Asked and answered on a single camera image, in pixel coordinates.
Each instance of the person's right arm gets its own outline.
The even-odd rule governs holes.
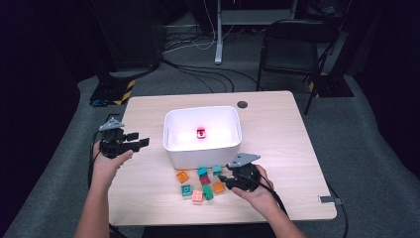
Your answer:
[[[272,181],[268,179],[265,169],[258,165],[257,168],[261,175],[269,182],[269,186],[273,187]],[[268,185],[267,181],[263,178],[261,179],[261,182],[265,185]],[[252,192],[233,187],[232,192],[248,201],[266,219],[277,238],[304,237],[302,232],[300,232],[278,206],[272,194],[264,187],[259,186]]]

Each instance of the table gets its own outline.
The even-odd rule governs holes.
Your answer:
[[[291,19],[294,18],[297,4],[297,0],[293,0],[290,9],[222,10],[221,1],[217,0],[217,47],[214,59],[216,64],[222,63],[222,25],[269,25],[281,19]]]
[[[248,107],[238,108],[239,101]],[[301,115],[288,91],[236,92],[133,97],[122,122],[125,133],[150,138],[148,147],[125,163],[109,190],[113,225],[180,225],[264,222],[245,200],[230,190],[193,204],[183,198],[180,182],[162,145],[163,123],[173,109],[199,106],[237,108],[243,141],[241,152],[259,154],[262,165],[292,220],[325,220],[337,215]],[[193,188],[201,188],[195,170],[187,171]],[[223,168],[223,174],[230,172]]]

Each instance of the human arm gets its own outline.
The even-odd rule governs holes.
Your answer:
[[[75,238],[109,237],[108,190],[117,170],[132,156],[133,151],[128,151],[111,160],[102,155],[99,143],[94,145],[92,182],[74,233]]]
[[[261,182],[264,185],[273,187],[272,181],[268,179],[265,169],[258,165],[257,168],[262,177],[266,179],[262,178]],[[232,192],[248,201],[266,219],[277,238],[304,237],[300,230],[280,209],[272,194],[264,187],[259,186],[252,192],[233,187]]]

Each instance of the black chair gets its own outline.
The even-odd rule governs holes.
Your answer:
[[[315,20],[289,19],[270,24],[262,42],[257,91],[260,90],[262,71],[297,74],[313,82],[312,92],[304,114],[316,92],[329,51],[339,36],[339,29],[331,23]],[[321,56],[318,48],[326,47]]]

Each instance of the white desk leg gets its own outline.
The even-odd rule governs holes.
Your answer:
[[[214,63],[222,63],[223,39],[222,39],[222,6],[221,0],[217,0],[217,48]]]

